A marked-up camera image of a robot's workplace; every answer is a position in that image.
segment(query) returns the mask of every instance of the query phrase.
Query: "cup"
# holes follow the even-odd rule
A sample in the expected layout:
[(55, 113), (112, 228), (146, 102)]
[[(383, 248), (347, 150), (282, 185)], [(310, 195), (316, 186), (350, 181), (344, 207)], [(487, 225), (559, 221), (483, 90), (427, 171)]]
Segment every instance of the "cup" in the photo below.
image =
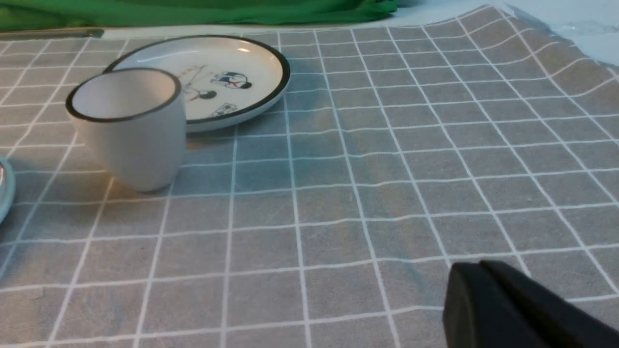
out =
[(77, 133), (105, 169), (142, 192), (169, 185), (183, 161), (186, 120), (180, 81), (130, 68), (78, 85), (66, 107)]

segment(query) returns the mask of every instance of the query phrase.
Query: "plate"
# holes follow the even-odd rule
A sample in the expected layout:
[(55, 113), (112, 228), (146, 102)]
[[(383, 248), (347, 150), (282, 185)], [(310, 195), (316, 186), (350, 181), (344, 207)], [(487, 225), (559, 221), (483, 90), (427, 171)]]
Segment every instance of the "plate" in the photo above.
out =
[(15, 174), (9, 161), (0, 157), (0, 224), (9, 213), (15, 196)]
[(156, 42), (120, 57), (105, 72), (154, 67), (183, 85), (190, 133), (224, 128), (272, 107), (285, 93), (290, 65), (273, 47), (223, 35)]

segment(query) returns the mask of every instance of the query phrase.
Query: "black rim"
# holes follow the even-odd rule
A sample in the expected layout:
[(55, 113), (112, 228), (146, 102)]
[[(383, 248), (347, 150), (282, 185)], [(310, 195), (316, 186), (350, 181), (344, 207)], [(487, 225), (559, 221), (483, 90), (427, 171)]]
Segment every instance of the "black rim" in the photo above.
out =
[(231, 117), (235, 117), (244, 113), (247, 113), (251, 110), (257, 109), (261, 106), (263, 106), (264, 104), (268, 103), (269, 101), (273, 100), (276, 96), (278, 96), (283, 90), (284, 88), (286, 88), (286, 85), (288, 85), (288, 81), (290, 80), (290, 64), (288, 63), (288, 60), (286, 60), (286, 57), (284, 57), (284, 55), (282, 53), (280, 53), (280, 51), (277, 51), (275, 48), (269, 46), (269, 45), (265, 45), (264, 43), (260, 42), (260, 41), (256, 41), (256, 40), (252, 40), (249, 38), (242, 38), (242, 37), (234, 37), (234, 36), (229, 36), (229, 35), (193, 35), (193, 36), (188, 36), (188, 37), (179, 37), (179, 38), (171, 38), (169, 40), (163, 40), (163, 41), (158, 41), (155, 43), (151, 43), (149, 45), (137, 48), (129, 53), (126, 53), (124, 55), (122, 55), (120, 58), (118, 58), (117, 60), (113, 61), (107, 68), (105, 68), (104, 73), (106, 72), (111, 72), (111, 71), (118, 71), (118, 70), (114, 70), (114, 68), (122, 63), (126, 58), (134, 55), (137, 52), (140, 52), (142, 50), (145, 50), (147, 48), (153, 47), (153, 46), (157, 46), (157, 45), (161, 45), (163, 43), (167, 43), (167, 42), (171, 42), (171, 41), (177, 41), (177, 40), (187, 40), (187, 39), (192, 39), (192, 38), (206, 38), (206, 37), (219, 37), (219, 38), (229, 38), (232, 40), (240, 40), (240, 41), (247, 41), (250, 42), (256, 46), (260, 46), (262, 48), (264, 48), (265, 50), (269, 51), (270, 53), (272, 53), (277, 60), (279, 61), (279, 63), (282, 66), (282, 80), (279, 82), (279, 84), (277, 85), (277, 87), (271, 92), (269, 93), (269, 95), (267, 95), (266, 97), (264, 97), (262, 100), (258, 101), (255, 104), (252, 104), (244, 109), (241, 110), (237, 110), (231, 113), (227, 113), (225, 115), (221, 115), (221, 116), (215, 116), (215, 117), (209, 117), (209, 118), (200, 118), (198, 120), (187, 120), (188, 124), (197, 124), (197, 123), (206, 123), (206, 122), (213, 122), (213, 121), (219, 121), (219, 120), (223, 120), (225, 118), (231, 118)]
[[(165, 102), (163, 102), (160, 105), (157, 105), (155, 108), (152, 108), (150, 110), (135, 114), (135, 115), (129, 115), (129, 116), (125, 116), (125, 117), (120, 117), (120, 118), (96, 118), (96, 117), (91, 117), (91, 116), (86, 116), (83, 113), (77, 111), (75, 109), (75, 107), (73, 106), (73, 97), (75, 97), (75, 94), (77, 93), (77, 91), (84, 86), (85, 84), (87, 84), (88, 82), (99, 78), (102, 75), (107, 75), (107, 74), (114, 74), (117, 72), (124, 72), (124, 71), (130, 71), (130, 70), (148, 70), (148, 71), (155, 71), (155, 72), (159, 72), (162, 74), (165, 74), (166, 76), (168, 76), (173, 82), (174, 82), (174, 93), (172, 93), (172, 96), (166, 100)], [(152, 67), (129, 67), (127, 69), (118, 69), (118, 70), (114, 70), (114, 71), (108, 71), (107, 69), (103, 72), (103, 74), (101, 75), (97, 75), (95, 77), (91, 77), (89, 79), (87, 79), (86, 81), (82, 82), (81, 84), (79, 84), (76, 88), (74, 88), (71, 93), (69, 93), (69, 96), (67, 97), (67, 100), (65, 102), (65, 105), (67, 107), (67, 111), (71, 114), (71, 116), (75, 117), (75, 118), (79, 118), (80, 120), (84, 120), (84, 121), (90, 121), (90, 122), (97, 122), (97, 123), (114, 123), (114, 122), (122, 122), (122, 121), (129, 121), (129, 120), (134, 120), (136, 118), (140, 118), (143, 117), (145, 115), (148, 115), (152, 112), (161, 110), (162, 108), (167, 107), (168, 105), (170, 105), (172, 102), (174, 102), (176, 100), (176, 98), (178, 98), (178, 96), (180, 95), (181, 91), (183, 90), (183, 86), (181, 86), (181, 82), (176, 78), (176, 76), (170, 74), (169, 72), (165, 71), (165, 70), (161, 70), (161, 69), (155, 69)]]

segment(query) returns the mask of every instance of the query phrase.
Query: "black plastic object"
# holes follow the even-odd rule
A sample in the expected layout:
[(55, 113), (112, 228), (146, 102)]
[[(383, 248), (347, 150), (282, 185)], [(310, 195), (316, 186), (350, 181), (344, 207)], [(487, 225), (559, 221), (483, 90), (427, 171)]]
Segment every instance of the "black plastic object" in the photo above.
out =
[(443, 326), (449, 348), (617, 348), (619, 332), (500, 261), (456, 263)]
[(449, 348), (549, 348), (488, 271), (454, 263), (443, 327)]
[(619, 332), (500, 261), (480, 266), (499, 283), (529, 325), (552, 347), (617, 348)]

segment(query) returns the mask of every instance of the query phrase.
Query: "green cloth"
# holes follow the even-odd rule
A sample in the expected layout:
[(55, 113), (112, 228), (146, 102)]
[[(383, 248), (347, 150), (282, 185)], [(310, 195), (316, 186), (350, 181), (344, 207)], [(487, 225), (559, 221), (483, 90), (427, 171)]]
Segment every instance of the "green cloth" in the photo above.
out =
[(396, 9), (397, 0), (0, 0), (0, 31), (367, 22)]

